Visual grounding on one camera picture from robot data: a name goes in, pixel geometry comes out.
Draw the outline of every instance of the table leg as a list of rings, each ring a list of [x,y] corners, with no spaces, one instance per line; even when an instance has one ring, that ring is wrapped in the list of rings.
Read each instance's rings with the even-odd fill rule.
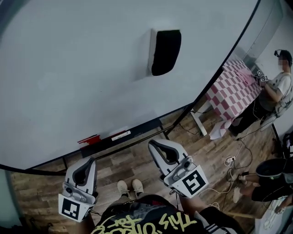
[[[193,109],[191,110],[191,116],[193,117],[194,121],[197,123],[199,129],[201,130],[201,133],[203,136],[207,135],[205,127],[202,125],[202,122],[200,121],[199,117],[202,115],[203,112],[207,111],[209,107],[211,106],[210,102],[207,100],[201,108],[198,110],[198,112],[195,112]]]

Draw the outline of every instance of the wooden floor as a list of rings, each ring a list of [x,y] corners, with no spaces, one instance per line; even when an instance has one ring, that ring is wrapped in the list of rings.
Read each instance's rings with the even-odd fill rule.
[[[164,117],[162,119],[164,126],[172,123],[181,112],[182,110]],[[215,123],[219,120],[220,117],[213,111],[202,115],[203,124],[208,132],[212,130]],[[259,123],[254,123],[250,128],[250,132],[257,130],[258,127]],[[154,129],[135,138],[135,140],[156,131]],[[202,137],[191,115],[188,115],[181,122],[181,126],[177,126],[169,134],[169,137],[171,140],[182,144],[188,154],[192,155],[194,162],[202,166],[209,180],[210,188],[220,192],[229,189],[230,183],[226,181],[228,167],[223,162],[229,155],[236,156],[241,146],[240,141],[236,141],[236,138],[231,136],[229,132],[223,138],[213,141],[209,139],[208,135]],[[260,162],[272,157],[273,137],[274,133],[271,127],[263,132],[258,131],[247,136],[245,144],[252,151],[253,161],[249,167],[233,171],[232,174],[234,177],[242,171],[255,171],[255,168]],[[164,135],[160,134],[154,138],[164,138]],[[117,181],[125,180],[130,188],[131,181],[135,178],[142,181],[145,192],[156,193],[168,199],[172,204],[176,203],[175,194],[169,195],[170,189],[165,187],[159,180],[160,173],[148,152],[147,143],[148,140],[97,161],[97,191],[99,192],[99,197],[94,208],[96,212],[102,214],[109,204],[119,198],[116,189]],[[108,149],[94,156],[102,155],[112,150]],[[81,155],[76,154],[66,160],[71,165],[80,158]],[[249,151],[243,146],[237,156],[235,165],[236,167],[246,166],[249,164],[250,159]],[[58,171],[64,169],[64,166],[62,160],[58,160],[41,166],[39,169]],[[52,223],[53,227],[50,228],[52,233],[74,233],[75,222],[58,214],[58,193],[62,192],[64,177],[11,173],[11,180],[19,206],[25,215],[34,217],[39,225],[46,226],[48,223]],[[234,204],[232,195],[233,190],[231,189],[226,198],[224,211],[255,215],[263,213],[264,207],[261,202],[252,202],[247,198],[242,198],[238,204]],[[207,190],[200,197],[209,204],[218,202],[220,209],[223,209],[225,194]],[[95,222],[99,221],[98,215],[92,214],[92,216]],[[246,233],[254,227],[254,219],[235,218],[239,221]]]

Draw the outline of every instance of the shoe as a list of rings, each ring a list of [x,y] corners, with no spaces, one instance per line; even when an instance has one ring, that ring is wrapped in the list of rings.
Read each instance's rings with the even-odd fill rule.
[[[138,179],[134,179],[132,181],[132,187],[134,192],[136,193],[136,198],[138,198],[138,193],[143,192],[143,186],[142,186],[142,182]]]
[[[237,203],[241,197],[242,197],[242,194],[240,193],[240,188],[235,187],[233,192],[233,202]]]
[[[129,190],[127,188],[127,184],[125,183],[125,181],[118,181],[117,188],[120,193],[120,196],[122,196],[123,194],[127,194],[128,198],[131,198]]]

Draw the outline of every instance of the pink checkered tablecloth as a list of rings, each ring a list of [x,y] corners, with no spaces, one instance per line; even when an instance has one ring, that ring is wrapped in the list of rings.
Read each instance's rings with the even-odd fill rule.
[[[224,71],[206,93],[210,104],[223,119],[211,131],[211,139],[222,137],[234,119],[261,91],[261,87],[256,82],[247,85],[236,75],[235,71],[240,69],[248,69],[242,60],[226,62],[223,66]]]

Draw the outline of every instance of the power plug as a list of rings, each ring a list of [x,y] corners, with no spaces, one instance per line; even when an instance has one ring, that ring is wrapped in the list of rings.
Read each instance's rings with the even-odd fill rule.
[[[224,161],[225,166],[230,166],[234,160],[235,160],[234,156],[228,156],[227,158],[225,158],[225,161]]]

